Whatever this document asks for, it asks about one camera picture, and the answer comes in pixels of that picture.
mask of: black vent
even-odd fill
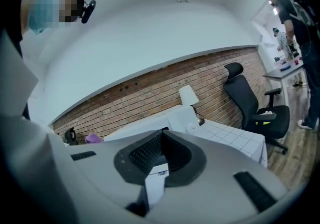
[[[132,151],[131,162],[143,173],[149,174],[161,153],[161,133],[154,139]]]
[[[165,139],[162,140],[162,151],[168,161],[169,172],[178,171],[190,162],[192,157],[191,151],[169,135],[164,135]]]
[[[73,159],[73,161],[78,161],[78,160],[85,159],[85,158],[88,158],[88,157],[94,156],[94,155],[96,155],[95,152],[87,151],[87,152],[83,152],[83,153],[79,153],[79,154],[72,154],[71,158]]]
[[[239,172],[234,177],[259,212],[268,209],[276,203],[276,200],[247,171]]]

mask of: desk lamp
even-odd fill
[[[197,112],[196,108],[193,106],[193,104],[199,102],[199,99],[196,96],[193,89],[190,87],[190,85],[187,85],[187,86],[180,88],[179,93],[180,93],[182,105],[183,106],[192,106],[195,111],[195,114],[198,118],[199,125],[200,126],[203,125],[205,122],[205,118],[202,115],[200,115]]]

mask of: red brick wall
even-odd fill
[[[224,65],[240,62],[260,106],[266,106],[267,84],[256,48],[229,50],[185,60],[146,73],[103,91],[53,123],[56,133],[74,127],[80,143],[96,133],[101,139],[124,125],[181,104],[179,88],[190,85],[199,98],[198,112],[219,123],[240,127],[241,113],[223,89]]]

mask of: white tiled tabletop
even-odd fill
[[[193,130],[193,135],[224,145],[232,146],[246,156],[267,167],[266,143],[263,135],[232,128],[206,120],[204,125]]]

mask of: backpack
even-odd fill
[[[318,23],[318,18],[314,10],[312,9],[308,0],[293,0],[294,2],[298,3],[303,9],[308,13],[308,15],[312,18],[315,23]]]
[[[304,23],[306,26],[315,26],[315,21],[310,17],[309,11],[306,11],[302,5],[306,5],[308,2],[307,0],[290,0],[296,15],[289,13],[289,15],[292,18],[295,18],[297,20],[299,20],[300,22]]]

